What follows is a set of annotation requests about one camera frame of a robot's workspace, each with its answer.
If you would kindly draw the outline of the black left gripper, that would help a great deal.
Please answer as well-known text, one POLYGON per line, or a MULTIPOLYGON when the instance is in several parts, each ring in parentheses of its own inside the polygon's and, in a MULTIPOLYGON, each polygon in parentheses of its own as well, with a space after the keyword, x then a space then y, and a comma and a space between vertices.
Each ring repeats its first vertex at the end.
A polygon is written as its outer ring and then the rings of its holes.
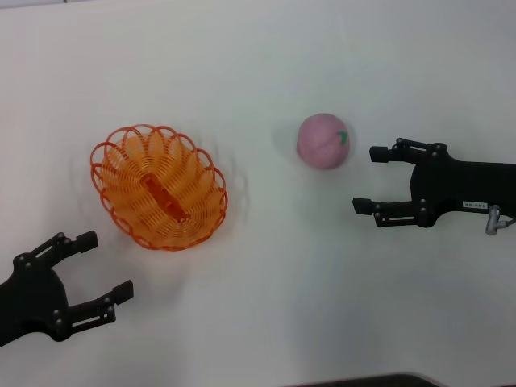
POLYGON ((64 285, 51 269, 62 260, 98 246, 94 231, 70 239, 59 232, 31 252, 14 258, 1 284, 1 345, 31 333, 61 342, 76 333, 116 321, 115 307, 134 297, 132 281, 89 302, 69 306, 64 285))

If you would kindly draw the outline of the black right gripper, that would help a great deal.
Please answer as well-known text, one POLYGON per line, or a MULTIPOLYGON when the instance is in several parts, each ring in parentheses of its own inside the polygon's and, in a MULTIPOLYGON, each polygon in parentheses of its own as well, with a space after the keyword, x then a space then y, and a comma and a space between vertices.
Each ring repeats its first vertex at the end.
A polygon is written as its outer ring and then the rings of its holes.
POLYGON ((488 227, 515 224, 515 165, 457 160, 445 144, 398 138, 391 147, 369 149, 372 162, 414 165, 412 202, 353 198, 357 214, 373 216, 378 227, 432 227, 448 212, 488 215, 488 227))

